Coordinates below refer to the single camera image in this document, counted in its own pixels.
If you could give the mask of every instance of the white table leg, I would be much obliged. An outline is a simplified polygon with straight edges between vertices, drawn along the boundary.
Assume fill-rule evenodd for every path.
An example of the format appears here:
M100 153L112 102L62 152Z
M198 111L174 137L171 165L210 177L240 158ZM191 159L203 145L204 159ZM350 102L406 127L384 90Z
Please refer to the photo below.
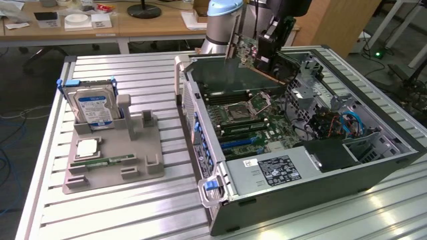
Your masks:
M368 41L368 43L367 43L368 48L371 48L371 47L374 46L374 43L375 43L376 40L379 39L379 37L380 37L380 35L382 35L382 33L383 33L383 31L384 31L384 29L386 29L390 21L392 20L396 12L398 12L398 10L399 10L399 8L400 8L400 6L402 6L402 4L403 4L403 1L402 1L402 0L398 0L398 1L395 2L394 6L392 6L392 9L390 10L390 12L388 12L384 20L382 21L382 23L380 23L380 25L379 25L375 33L374 33L374 36L371 37L371 39L370 39L370 41Z
M410 25L412 19L415 18L416 14L419 13L419 11L423 9L424 7L422 6L416 6L415 9L412 10L412 12L407 15L406 19L404 19L404 22L400 24L398 30L395 31L395 33L392 34L388 42L387 42L387 45L386 45L386 48L391 48L392 45L395 44L398 38L400 37L403 31L406 30L407 26Z
M118 44L120 49L120 54L130 54L130 38L128 37L120 37L118 38Z
M412 61L410 62L410 64L407 66L411 69L414 69L420 64L420 61L424 58L427 58L427 44L424 45L424 47L422 48L422 50L419 51L419 53L416 54L416 56L414 57Z

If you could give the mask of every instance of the black lamp base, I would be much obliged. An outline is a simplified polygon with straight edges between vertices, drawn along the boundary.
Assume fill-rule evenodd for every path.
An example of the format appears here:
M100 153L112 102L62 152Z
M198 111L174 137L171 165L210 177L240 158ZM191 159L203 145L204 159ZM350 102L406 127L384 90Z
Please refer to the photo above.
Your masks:
M132 5L127 8L127 13L139 19L154 19L162 15L162 9L154 5L146 4L146 10L142 4Z

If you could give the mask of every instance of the blue hard drive label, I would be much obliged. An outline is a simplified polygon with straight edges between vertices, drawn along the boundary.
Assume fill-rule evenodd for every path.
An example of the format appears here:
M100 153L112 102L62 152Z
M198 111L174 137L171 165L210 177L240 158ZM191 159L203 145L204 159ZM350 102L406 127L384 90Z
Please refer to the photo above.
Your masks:
M114 123L111 109L106 106L106 96L88 96L79 98L84 118L94 130L108 128Z
M302 179L288 155L258 161L258 165L270 186Z

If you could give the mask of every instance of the aluminum workbench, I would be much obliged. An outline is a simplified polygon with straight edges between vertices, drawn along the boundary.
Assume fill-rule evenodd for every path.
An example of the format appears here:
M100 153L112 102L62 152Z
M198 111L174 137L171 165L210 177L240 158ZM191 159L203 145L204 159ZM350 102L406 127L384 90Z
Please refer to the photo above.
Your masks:
M320 46L316 50L427 146L426 128L331 50ZM115 76L119 93L131 94L131 112L154 110L159 118L166 175L147 181L63 194L75 117L56 92L16 239L427 238L426 157L396 171L366 192L227 235L210 236L174 93L174 58L191 53L83 56L64 63L62 79L104 80ZM346 93L334 76L324 74L324 81L338 94Z

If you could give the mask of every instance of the paper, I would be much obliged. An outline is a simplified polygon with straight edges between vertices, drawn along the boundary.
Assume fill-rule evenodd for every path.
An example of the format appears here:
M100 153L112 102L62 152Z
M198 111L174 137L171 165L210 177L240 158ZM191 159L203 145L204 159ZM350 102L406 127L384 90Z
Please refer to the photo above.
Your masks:
M4 0L0 0L0 2L13 4L19 8L19 10L23 10L23 7L24 7L24 3L23 2L19 2L19 1L4 1Z
M5 24L7 29L20 29L23 27L28 27L29 24L25 23L19 23L19 24Z
M207 23L199 23L192 12L180 12L182 19L184 20L186 27L190 30L206 30L208 27Z

